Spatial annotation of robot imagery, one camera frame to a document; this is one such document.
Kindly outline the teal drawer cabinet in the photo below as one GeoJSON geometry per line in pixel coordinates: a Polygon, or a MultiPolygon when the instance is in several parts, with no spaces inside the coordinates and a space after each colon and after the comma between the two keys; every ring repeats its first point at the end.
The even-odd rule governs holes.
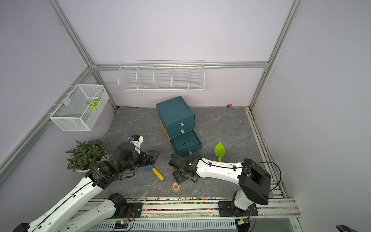
{"type": "Polygon", "coordinates": [[[202,149],[195,132],[195,114],[182,96],[157,103],[156,109],[176,154],[186,157],[202,149]]]}

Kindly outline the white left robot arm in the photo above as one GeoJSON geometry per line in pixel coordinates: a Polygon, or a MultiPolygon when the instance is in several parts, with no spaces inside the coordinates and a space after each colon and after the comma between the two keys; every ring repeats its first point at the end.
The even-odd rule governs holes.
{"type": "Polygon", "coordinates": [[[115,193],[100,206],[78,216],[75,213],[90,199],[106,189],[111,183],[123,180],[122,175],[135,172],[136,168],[156,163],[160,153],[155,150],[143,152],[141,141],[123,142],[115,148],[110,159],[101,161],[86,172],[84,178],[63,199],[31,223],[21,223],[16,232],[85,232],[95,224],[114,215],[126,216],[127,200],[115,193]]]}

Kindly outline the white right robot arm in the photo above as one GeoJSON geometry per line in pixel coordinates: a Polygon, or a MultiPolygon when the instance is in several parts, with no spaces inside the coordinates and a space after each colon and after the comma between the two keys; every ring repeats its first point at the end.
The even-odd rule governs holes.
{"type": "Polygon", "coordinates": [[[173,154],[169,165],[174,168],[172,175],[179,185],[194,177],[214,178],[238,185],[240,190],[236,192],[232,205],[240,210],[247,210],[253,204],[266,206],[269,203],[271,175],[252,159],[225,163],[173,154]]]}

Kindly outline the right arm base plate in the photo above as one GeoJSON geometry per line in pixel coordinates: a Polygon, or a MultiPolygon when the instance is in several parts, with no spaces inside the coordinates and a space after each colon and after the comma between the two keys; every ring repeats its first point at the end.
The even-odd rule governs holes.
{"type": "Polygon", "coordinates": [[[249,206],[248,209],[243,210],[236,207],[232,201],[219,201],[218,211],[220,217],[257,217],[258,211],[255,204],[249,206]]]}

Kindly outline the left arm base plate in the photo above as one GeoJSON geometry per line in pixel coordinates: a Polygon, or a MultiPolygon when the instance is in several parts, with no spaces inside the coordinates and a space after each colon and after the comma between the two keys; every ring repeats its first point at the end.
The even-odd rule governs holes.
{"type": "Polygon", "coordinates": [[[119,193],[111,194],[108,198],[114,204],[115,213],[111,218],[140,218],[143,203],[130,203],[119,193]]]}

